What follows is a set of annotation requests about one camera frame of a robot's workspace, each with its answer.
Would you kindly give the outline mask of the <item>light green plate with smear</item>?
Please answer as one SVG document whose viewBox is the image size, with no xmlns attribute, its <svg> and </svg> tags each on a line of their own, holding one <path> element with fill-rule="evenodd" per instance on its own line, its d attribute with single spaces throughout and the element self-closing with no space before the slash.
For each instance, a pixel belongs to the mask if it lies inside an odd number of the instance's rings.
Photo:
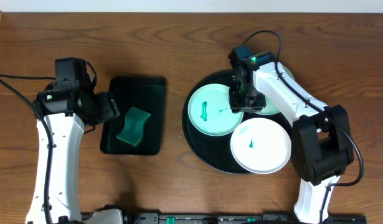
<svg viewBox="0 0 383 224">
<path fill-rule="evenodd" d="M 243 120 L 242 112 L 233 113 L 230 88 L 213 83 L 198 88 L 186 103 L 187 118 L 202 134 L 218 137 L 231 133 Z"/>
</svg>

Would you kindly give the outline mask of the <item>green scrub sponge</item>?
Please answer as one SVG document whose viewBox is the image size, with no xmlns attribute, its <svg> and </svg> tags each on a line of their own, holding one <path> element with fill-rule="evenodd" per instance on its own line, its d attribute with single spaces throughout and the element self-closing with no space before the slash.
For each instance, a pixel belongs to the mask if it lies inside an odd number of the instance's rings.
<svg viewBox="0 0 383 224">
<path fill-rule="evenodd" d="M 138 146 L 144 134 L 144 127 L 151 114 L 132 106 L 125 114 L 123 129 L 116 135 L 116 138 L 130 146 Z"/>
</svg>

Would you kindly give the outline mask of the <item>white plate with green spot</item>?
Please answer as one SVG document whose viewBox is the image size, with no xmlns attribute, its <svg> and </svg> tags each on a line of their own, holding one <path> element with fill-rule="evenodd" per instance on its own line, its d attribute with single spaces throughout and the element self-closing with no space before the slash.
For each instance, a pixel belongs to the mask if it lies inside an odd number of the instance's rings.
<svg viewBox="0 0 383 224">
<path fill-rule="evenodd" d="M 291 140 L 285 129 L 266 118 L 252 118 L 236 127 L 230 138 L 235 161 L 255 174 L 282 169 L 291 156 Z"/>
</svg>

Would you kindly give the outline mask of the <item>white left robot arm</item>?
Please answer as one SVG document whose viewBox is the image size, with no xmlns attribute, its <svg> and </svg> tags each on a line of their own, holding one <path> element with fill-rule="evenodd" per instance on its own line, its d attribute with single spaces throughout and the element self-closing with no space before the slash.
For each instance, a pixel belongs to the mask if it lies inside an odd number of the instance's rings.
<svg viewBox="0 0 383 224">
<path fill-rule="evenodd" d="M 79 223 L 79 149 L 85 128 L 118 117 L 110 92 L 46 90 L 34 102 L 39 155 L 35 190 L 26 223 Z"/>
</svg>

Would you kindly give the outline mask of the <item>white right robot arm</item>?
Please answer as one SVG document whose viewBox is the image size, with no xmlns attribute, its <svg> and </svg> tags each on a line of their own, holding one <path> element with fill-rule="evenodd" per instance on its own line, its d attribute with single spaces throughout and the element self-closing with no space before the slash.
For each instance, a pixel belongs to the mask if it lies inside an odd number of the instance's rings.
<svg viewBox="0 0 383 224">
<path fill-rule="evenodd" d="M 253 55 L 230 63 L 235 75 L 230 89 L 232 111 L 258 111 L 265 106 L 266 96 L 292 127 L 290 157 L 301 179 L 294 206 L 297 219 L 303 223 L 326 220 L 331 189 L 341 185 L 340 176 L 357 151 L 346 110 L 311 96 L 272 55 Z"/>
</svg>

